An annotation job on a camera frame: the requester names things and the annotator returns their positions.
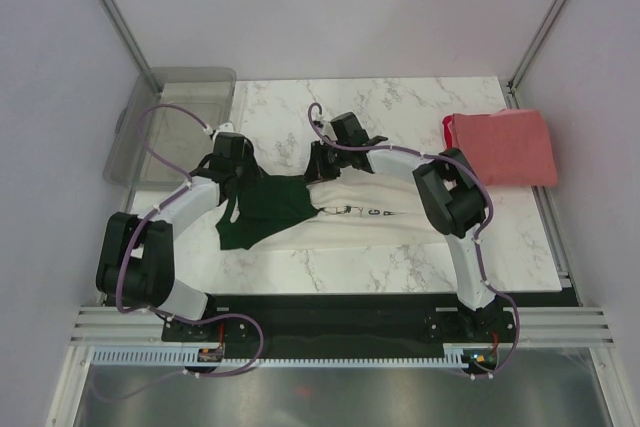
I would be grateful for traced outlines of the cream green raglan t-shirt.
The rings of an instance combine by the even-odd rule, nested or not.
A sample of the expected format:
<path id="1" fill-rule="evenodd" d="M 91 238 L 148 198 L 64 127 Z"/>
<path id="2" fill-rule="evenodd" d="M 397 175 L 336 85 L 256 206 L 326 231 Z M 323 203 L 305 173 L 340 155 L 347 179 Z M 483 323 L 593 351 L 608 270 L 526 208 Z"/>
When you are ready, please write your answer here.
<path id="1" fill-rule="evenodd" d="M 269 176 L 239 187 L 216 224 L 223 250 L 316 250 L 430 245 L 445 241 L 429 223 L 415 185 L 353 169 L 308 185 Z"/>

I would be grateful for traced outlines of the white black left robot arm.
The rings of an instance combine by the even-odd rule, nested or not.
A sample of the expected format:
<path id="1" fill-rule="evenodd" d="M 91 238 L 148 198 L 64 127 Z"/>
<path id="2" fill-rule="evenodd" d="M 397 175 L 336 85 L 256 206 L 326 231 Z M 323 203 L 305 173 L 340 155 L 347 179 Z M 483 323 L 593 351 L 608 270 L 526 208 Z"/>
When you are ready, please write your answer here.
<path id="1" fill-rule="evenodd" d="M 219 329 L 210 296 L 176 278 L 174 242 L 194 222 L 229 207 L 241 180 L 261 174 L 244 135 L 217 131 L 212 152 L 185 182 L 144 214 L 117 212 L 106 225 L 96 274 L 97 289 L 115 298 L 123 314 L 147 308 L 184 322 L 198 340 Z"/>

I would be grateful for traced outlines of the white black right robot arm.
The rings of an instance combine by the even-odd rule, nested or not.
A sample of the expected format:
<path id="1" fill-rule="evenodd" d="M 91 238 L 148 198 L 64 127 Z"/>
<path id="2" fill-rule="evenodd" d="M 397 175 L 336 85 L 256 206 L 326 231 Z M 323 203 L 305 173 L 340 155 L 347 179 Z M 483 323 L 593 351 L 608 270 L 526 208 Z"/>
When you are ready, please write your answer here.
<path id="1" fill-rule="evenodd" d="M 486 188 L 464 154 L 451 148 L 439 154 L 393 145 L 384 136 L 369 137 L 352 112 L 329 122 L 335 135 L 324 133 L 325 123 L 313 115 L 322 107 L 313 103 L 307 116 L 319 140 L 308 169 L 317 181 L 332 180 L 347 167 L 372 175 L 386 175 L 414 185 L 431 226 L 444 236 L 453 262 L 458 301 L 466 308 L 458 328 L 467 339 L 483 339 L 494 328 L 486 309 L 496 297 L 480 246 L 480 234 L 493 219 L 494 207 Z"/>

